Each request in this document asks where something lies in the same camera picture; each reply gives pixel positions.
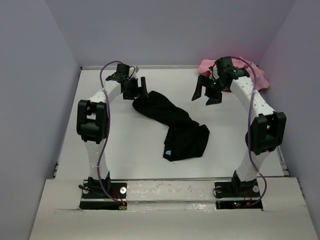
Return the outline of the black t-shirt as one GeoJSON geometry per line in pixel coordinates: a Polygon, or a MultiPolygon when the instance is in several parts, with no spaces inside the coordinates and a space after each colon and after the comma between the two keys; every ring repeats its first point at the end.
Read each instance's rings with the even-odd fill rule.
{"type": "Polygon", "coordinates": [[[187,111],[175,106],[166,96],[150,91],[148,97],[136,98],[132,106],[141,115],[168,127],[163,158],[175,162],[203,156],[210,130],[192,120],[187,111]]]}

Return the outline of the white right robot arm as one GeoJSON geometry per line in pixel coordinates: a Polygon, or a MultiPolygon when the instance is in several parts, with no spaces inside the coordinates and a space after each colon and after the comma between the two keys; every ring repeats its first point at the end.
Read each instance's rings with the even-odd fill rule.
{"type": "Polygon", "coordinates": [[[233,56],[217,59],[208,67],[209,75],[199,74],[192,100],[205,95],[206,105],[222,102],[224,91],[231,91],[248,113],[245,143],[247,151],[240,166],[234,171],[230,182],[218,187],[221,198],[230,193],[242,196],[250,191],[261,175],[263,162],[283,142],[287,117],[274,110],[258,90],[257,74],[244,59],[243,67],[233,64],[233,56]]]}

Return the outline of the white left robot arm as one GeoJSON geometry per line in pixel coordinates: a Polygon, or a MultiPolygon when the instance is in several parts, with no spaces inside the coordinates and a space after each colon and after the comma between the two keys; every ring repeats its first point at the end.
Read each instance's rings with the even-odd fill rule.
{"type": "Polygon", "coordinates": [[[149,96],[146,79],[139,79],[138,71],[137,66],[121,61],[106,64],[99,72],[100,89],[89,99],[80,100],[77,105],[76,132],[85,144],[89,162],[87,183],[81,188],[101,198],[109,197],[112,187],[105,159],[111,128],[110,105],[119,95],[124,100],[149,96]]]}

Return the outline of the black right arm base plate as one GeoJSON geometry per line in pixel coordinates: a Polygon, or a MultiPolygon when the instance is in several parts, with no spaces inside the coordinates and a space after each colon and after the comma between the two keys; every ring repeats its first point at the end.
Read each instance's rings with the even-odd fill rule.
{"type": "Polygon", "coordinates": [[[245,190],[236,192],[232,189],[230,181],[218,181],[214,183],[212,194],[216,199],[217,210],[263,209],[257,182],[245,190]]]}

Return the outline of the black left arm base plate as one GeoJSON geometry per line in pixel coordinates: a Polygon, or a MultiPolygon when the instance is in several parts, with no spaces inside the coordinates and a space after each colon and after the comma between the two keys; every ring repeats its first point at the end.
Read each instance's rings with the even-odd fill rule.
{"type": "Polygon", "coordinates": [[[84,181],[78,186],[81,189],[79,208],[82,210],[127,210],[127,183],[111,182],[109,196],[101,189],[89,187],[89,183],[84,181]]]}

